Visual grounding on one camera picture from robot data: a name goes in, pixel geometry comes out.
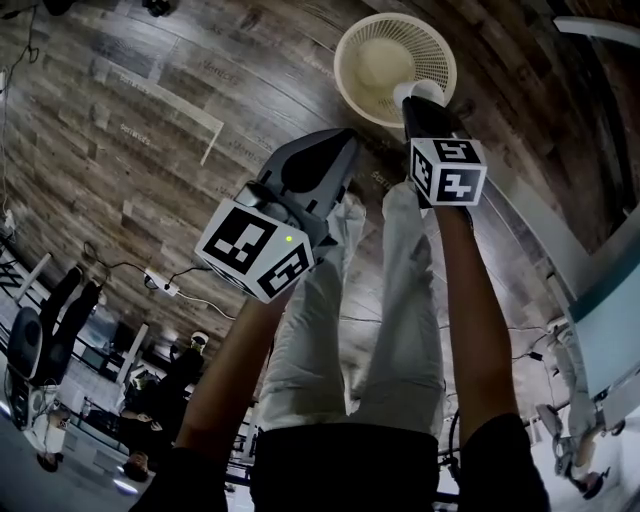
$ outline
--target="leg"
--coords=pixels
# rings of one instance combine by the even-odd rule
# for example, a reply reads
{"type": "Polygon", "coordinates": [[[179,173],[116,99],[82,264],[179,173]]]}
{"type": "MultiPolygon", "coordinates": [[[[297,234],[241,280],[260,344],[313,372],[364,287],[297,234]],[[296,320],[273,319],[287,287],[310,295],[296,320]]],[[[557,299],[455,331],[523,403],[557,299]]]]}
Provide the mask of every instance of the leg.
{"type": "Polygon", "coordinates": [[[260,395],[264,430],[323,423],[345,414],[338,319],[364,217],[362,205],[347,195],[327,219],[338,245],[298,284],[284,314],[260,395]]]}
{"type": "Polygon", "coordinates": [[[44,341],[51,340],[53,335],[53,328],[58,320],[58,315],[62,306],[65,305],[69,297],[76,289],[76,286],[80,284],[82,278],[82,271],[78,267],[72,268],[67,275],[58,283],[51,292],[49,298],[45,301],[40,311],[40,322],[42,322],[42,332],[44,341]]]}
{"type": "Polygon", "coordinates": [[[82,290],[80,297],[69,306],[46,349],[43,343],[40,354],[41,363],[33,379],[34,385],[45,385],[48,380],[53,380],[56,384],[62,382],[69,359],[71,359],[76,337],[94,306],[98,304],[99,297],[100,288],[93,283],[88,283],[82,290]]]}
{"type": "Polygon", "coordinates": [[[587,377],[580,346],[573,333],[566,329],[551,346],[558,369],[569,388],[569,434],[577,445],[582,436],[596,427],[596,409],[589,396],[587,377]]]}
{"type": "Polygon", "coordinates": [[[200,352],[192,348],[185,350],[184,354],[169,367],[167,375],[158,384],[155,393],[159,401],[163,402],[175,397],[182,398],[185,388],[193,383],[203,364],[204,359],[200,352]]]}
{"type": "Polygon", "coordinates": [[[442,347],[431,296],[431,249],[415,191],[407,183],[384,200],[384,301],[360,409],[349,421],[440,437],[442,347]]]}

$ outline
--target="person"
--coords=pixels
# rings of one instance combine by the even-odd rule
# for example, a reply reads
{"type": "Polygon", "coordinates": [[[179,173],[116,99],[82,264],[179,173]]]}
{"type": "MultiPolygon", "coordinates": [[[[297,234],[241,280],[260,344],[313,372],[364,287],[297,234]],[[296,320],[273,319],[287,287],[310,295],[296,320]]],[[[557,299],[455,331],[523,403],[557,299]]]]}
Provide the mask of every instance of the person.
{"type": "Polygon", "coordinates": [[[93,281],[87,282],[80,297],[67,308],[57,330],[55,329],[62,307],[82,281],[83,275],[80,267],[72,268],[42,305],[42,349],[38,369],[31,379],[33,386],[59,385],[62,382],[76,337],[100,301],[102,287],[93,281]]]}
{"type": "Polygon", "coordinates": [[[58,471],[58,463],[63,460],[62,448],[70,416],[64,406],[51,407],[36,417],[31,428],[23,431],[36,450],[38,464],[49,473],[58,471]]]}
{"type": "Polygon", "coordinates": [[[191,347],[176,360],[172,356],[160,383],[148,383],[140,397],[120,413],[120,437],[129,449],[122,467],[131,480],[145,482],[149,466],[155,467],[171,449],[187,407],[184,390],[202,368],[207,339],[203,333],[194,333],[191,347]]]}
{"type": "MultiPolygon", "coordinates": [[[[434,210],[460,404],[460,509],[547,511],[518,415],[509,334],[473,229],[463,210],[434,210]]],[[[175,449],[133,511],[226,510],[229,454],[276,330],[251,472],[256,510],[431,510],[442,351],[413,186],[391,189],[383,215],[382,324],[359,409],[345,413],[338,361],[343,283],[365,217],[347,195],[328,218],[337,244],[324,261],[295,291],[269,304],[247,300],[191,397],[175,449]]]]}
{"type": "MultiPolygon", "coordinates": [[[[553,438],[556,474],[567,478],[585,500],[590,500],[600,492],[608,474],[590,471],[596,449],[594,439],[605,430],[604,421],[598,417],[589,395],[582,353],[571,328],[565,326],[555,333],[548,347],[569,389],[569,436],[561,437],[562,420],[552,406],[539,404],[536,410],[553,438]]],[[[619,435],[624,426],[623,420],[614,427],[613,434],[619,435]]]]}

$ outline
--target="white pants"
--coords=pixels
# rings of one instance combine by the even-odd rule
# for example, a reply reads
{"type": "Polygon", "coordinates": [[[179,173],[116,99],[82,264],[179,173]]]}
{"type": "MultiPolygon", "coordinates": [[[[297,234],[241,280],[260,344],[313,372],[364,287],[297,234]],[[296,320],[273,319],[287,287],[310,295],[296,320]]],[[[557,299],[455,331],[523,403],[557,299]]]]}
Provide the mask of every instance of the white pants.
{"type": "Polygon", "coordinates": [[[442,349],[431,296],[431,248],[418,199],[402,183],[385,197],[382,324],[359,409],[347,416],[338,322],[364,208],[347,197],[329,216],[338,242],[302,280],[285,312],[260,396],[264,430],[352,422],[440,437],[442,349]]]}
{"type": "Polygon", "coordinates": [[[569,329],[562,331],[551,344],[558,370],[569,388],[569,434],[575,449],[582,437],[597,425],[596,408],[589,396],[587,374],[580,346],[569,329]]]}

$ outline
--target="black shirt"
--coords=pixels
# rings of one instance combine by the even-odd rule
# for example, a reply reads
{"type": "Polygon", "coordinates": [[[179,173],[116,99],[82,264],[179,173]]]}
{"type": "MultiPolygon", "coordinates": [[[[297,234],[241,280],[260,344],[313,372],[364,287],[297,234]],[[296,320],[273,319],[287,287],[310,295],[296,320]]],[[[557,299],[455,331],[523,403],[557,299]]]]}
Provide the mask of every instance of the black shirt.
{"type": "MultiPolygon", "coordinates": [[[[431,510],[437,451],[429,435],[372,425],[272,430],[257,443],[251,473],[255,509],[431,510]]],[[[461,458],[460,510],[550,510],[517,416],[486,423],[461,458]]],[[[173,450],[132,510],[226,510],[224,478],[224,467],[189,450],[173,450]]]]}

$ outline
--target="cable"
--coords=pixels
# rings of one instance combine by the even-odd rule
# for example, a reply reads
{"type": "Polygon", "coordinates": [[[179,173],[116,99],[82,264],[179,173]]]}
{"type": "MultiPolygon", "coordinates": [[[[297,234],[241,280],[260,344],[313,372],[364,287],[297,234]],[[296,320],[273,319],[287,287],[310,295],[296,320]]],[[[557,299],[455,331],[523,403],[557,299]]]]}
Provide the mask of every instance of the cable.
{"type": "Polygon", "coordinates": [[[545,331],[545,334],[543,334],[543,335],[542,335],[542,336],[540,336],[536,341],[534,341],[534,342],[533,342],[533,344],[532,344],[532,345],[527,349],[526,353],[524,353],[524,354],[522,354],[522,355],[520,355],[520,356],[518,356],[518,357],[513,357],[513,358],[511,358],[511,361],[512,361],[512,363],[511,363],[511,364],[515,363],[516,361],[520,361],[520,359],[523,359],[523,358],[525,358],[525,357],[528,357],[528,356],[529,356],[529,354],[531,354],[531,351],[532,351],[532,350],[535,348],[535,346],[538,344],[538,342],[539,342],[541,339],[546,338],[546,337],[548,336],[548,334],[549,334],[549,333],[545,331]]]}
{"type": "Polygon", "coordinates": [[[128,267],[135,268],[136,270],[139,270],[143,274],[146,274],[146,272],[144,271],[144,269],[142,267],[139,267],[138,265],[136,265],[134,263],[129,263],[128,261],[121,261],[120,263],[116,263],[115,265],[107,265],[102,259],[100,259],[100,256],[98,255],[98,251],[96,250],[96,248],[93,246],[93,244],[91,242],[84,242],[84,244],[82,246],[82,254],[87,259],[97,261],[98,263],[100,263],[100,265],[102,265],[107,270],[107,275],[105,276],[104,281],[102,281],[102,283],[100,284],[101,288],[111,278],[111,271],[114,268],[118,268],[118,267],[122,267],[122,266],[128,266],[128,267]]]}
{"type": "Polygon", "coordinates": [[[183,297],[187,300],[193,300],[195,302],[204,302],[205,304],[209,304],[209,306],[212,306],[218,313],[220,313],[223,317],[228,318],[229,320],[235,320],[235,317],[233,316],[229,316],[227,315],[224,311],[222,311],[218,306],[216,306],[213,302],[209,302],[208,300],[204,300],[204,299],[198,299],[197,297],[191,297],[189,295],[185,295],[182,292],[178,292],[177,295],[180,295],[180,297],[183,297]]]}
{"type": "Polygon", "coordinates": [[[364,322],[371,324],[381,324],[382,320],[376,318],[355,318],[353,316],[340,316],[340,320],[349,320],[351,322],[364,322]]]}
{"type": "MultiPolygon", "coordinates": [[[[128,261],[121,261],[120,263],[116,263],[115,265],[107,265],[107,263],[105,263],[102,259],[100,259],[100,256],[98,255],[98,251],[96,250],[96,248],[93,246],[93,244],[91,242],[84,242],[83,248],[82,248],[82,253],[85,256],[85,258],[88,259],[92,259],[94,261],[97,261],[98,263],[100,263],[100,265],[102,265],[106,270],[107,270],[107,275],[104,278],[104,281],[102,282],[102,284],[100,285],[100,287],[104,286],[106,284],[106,282],[111,278],[111,271],[115,268],[121,267],[121,266],[128,266],[128,267],[132,267],[135,268],[136,270],[139,270],[140,272],[142,272],[142,274],[144,276],[147,275],[146,271],[142,268],[139,267],[138,265],[134,264],[134,263],[129,263],[128,261]]],[[[173,280],[175,277],[178,277],[179,275],[182,274],[186,274],[187,272],[191,272],[192,270],[211,270],[211,269],[204,269],[204,268],[200,268],[200,267],[192,267],[189,268],[187,270],[185,270],[184,272],[178,272],[176,274],[174,274],[173,276],[171,276],[171,279],[169,280],[169,284],[171,284],[171,280],[173,280]]],[[[145,281],[144,283],[145,288],[149,289],[149,290],[158,290],[158,286],[156,286],[155,288],[152,288],[149,286],[149,283],[147,281],[145,281]]],[[[233,316],[229,316],[227,315],[224,311],[222,311],[218,306],[216,306],[213,302],[209,302],[208,300],[204,300],[204,299],[199,299],[197,297],[191,297],[190,295],[185,295],[182,292],[178,292],[177,295],[180,295],[181,297],[188,299],[188,300],[193,300],[195,302],[204,302],[205,304],[208,304],[209,306],[213,307],[218,313],[220,313],[223,317],[229,319],[229,320],[235,320],[235,317],[233,316]]]]}
{"type": "MultiPolygon", "coordinates": [[[[27,52],[29,52],[29,64],[33,64],[38,60],[38,57],[40,56],[40,49],[39,48],[33,48],[31,46],[31,38],[33,36],[33,22],[36,19],[36,12],[38,11],[38,5],[33,5],[32,7],[29,7],[27,9],[24,10],[29,10],[29,9],[33,9],[33,15],[31,16],[31,22],[29,23],[29,32],[28,32],[28,36],[27,36],[27,45],[24,47],[24,49],[22,50],[22,53],[20,54],[20,57],[18,58],[17,61],[15,61],[13,63],[13,65],[10,68],[7,68],[6,66],[2,68],[2,71],[4,71],[6,73],[6,81],[4,84],[4,89],[2,89],[0,91],[0,94],[4,93],[4,108],[2,109],[2,131],[0,133],[0,140],[2,141],[2,193],[3,193],[3,200],[2,200],[2,212],[4,213],[5,218],[7,217],[7,210],[6,210],[6,205],[7,205],[7,199],[8,199],[8,195],[7,195],[7,154],[6,154],[6,132],[7,132],[7,108],[9,107],[9,86],[11,85],[11,79],[13,78],[13,72],[16,68],[16,66],[18,64],[20,64],[20,62],[22,62],[22,59],[24,58],[24,56],[26,55],[27,52]]],[[[18,11],[18,13],[14,14],[9,13],[5,16],[9,16],[9,15],[13,15],[11,17],[15,17],[17,16],[20,12],[22,11],[18,11]]]]}
{"type": "Polygon", "coordinates": [[[193,270],[200,270],[200,271],[202,271],[202,272],[211,272],[211,269],[210,269],[210,268],[207,268],[207,267],[191,267],[191,268],[188,268],[187,270],[183,270],[182,272],[178,272],[178,273],[176,273],[176,274],[173,274],[173,275],[171,276],[171,278],[169,279],[169,282],[167,283],[167,286],[170,286],[170,285],[171,285],[171,283],[173,282],[173,280],[174,280],[176,277],[178,277],[178,276],[183,276],[184,274],[187,274],[187,273],[189,273],[189,272],[192,272],[193,270]]]}

